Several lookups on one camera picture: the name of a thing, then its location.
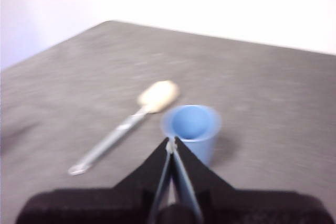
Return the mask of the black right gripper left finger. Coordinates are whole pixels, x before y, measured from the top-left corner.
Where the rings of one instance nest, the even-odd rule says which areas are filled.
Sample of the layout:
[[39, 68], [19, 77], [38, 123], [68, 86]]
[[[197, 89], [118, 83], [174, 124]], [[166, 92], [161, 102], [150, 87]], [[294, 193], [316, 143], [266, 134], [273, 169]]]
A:
[[121, 202], [112, 211], [112, 223], [148, 222], [163, 171], [169, 166], [168, 141], [165, 138], [139, 167], [113, 187]]

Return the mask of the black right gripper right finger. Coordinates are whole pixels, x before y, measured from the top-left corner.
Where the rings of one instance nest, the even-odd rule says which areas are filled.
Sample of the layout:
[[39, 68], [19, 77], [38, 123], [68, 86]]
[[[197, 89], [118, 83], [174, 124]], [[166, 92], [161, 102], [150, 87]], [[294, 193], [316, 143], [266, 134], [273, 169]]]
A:
[[173, 180], [179, 203], [192, 211], [196, 223], [217, 223], [214, 197], [235, 190], [178, 137], [174, 138]]

